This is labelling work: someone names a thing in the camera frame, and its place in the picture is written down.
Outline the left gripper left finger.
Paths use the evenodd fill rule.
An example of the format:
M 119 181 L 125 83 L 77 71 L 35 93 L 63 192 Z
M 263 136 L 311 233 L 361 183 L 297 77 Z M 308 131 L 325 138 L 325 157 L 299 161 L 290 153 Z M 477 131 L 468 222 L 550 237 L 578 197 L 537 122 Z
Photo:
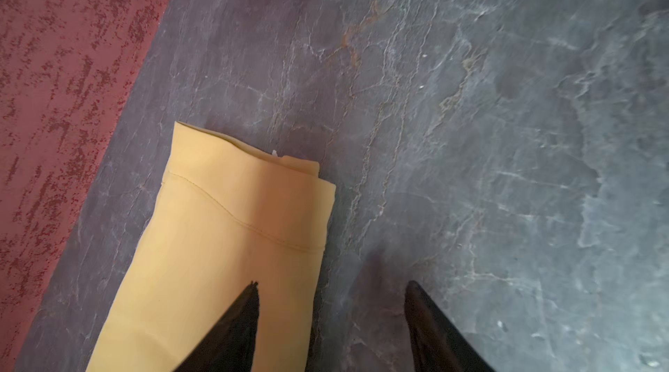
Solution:
M 252 281 L 174 372 L 250 372 L 260 317 Z

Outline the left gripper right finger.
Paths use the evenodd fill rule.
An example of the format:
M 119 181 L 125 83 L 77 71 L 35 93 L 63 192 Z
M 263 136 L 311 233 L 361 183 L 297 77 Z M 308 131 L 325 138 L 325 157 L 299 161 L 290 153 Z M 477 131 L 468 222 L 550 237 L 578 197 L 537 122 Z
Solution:
M 494 371 L 417 281 L 405 289 L 404 314 L 414 371 Z

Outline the yellow skirt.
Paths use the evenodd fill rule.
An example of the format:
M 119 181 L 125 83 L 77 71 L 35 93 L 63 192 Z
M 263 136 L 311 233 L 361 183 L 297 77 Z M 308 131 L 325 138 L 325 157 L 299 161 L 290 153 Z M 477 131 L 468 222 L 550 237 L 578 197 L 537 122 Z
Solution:
M 175 370 L 251 283 L 254 370 L 304 370 L 336 198 L 319 173 L 315 161 L 176 123 L 153 216 L 88 370 Z

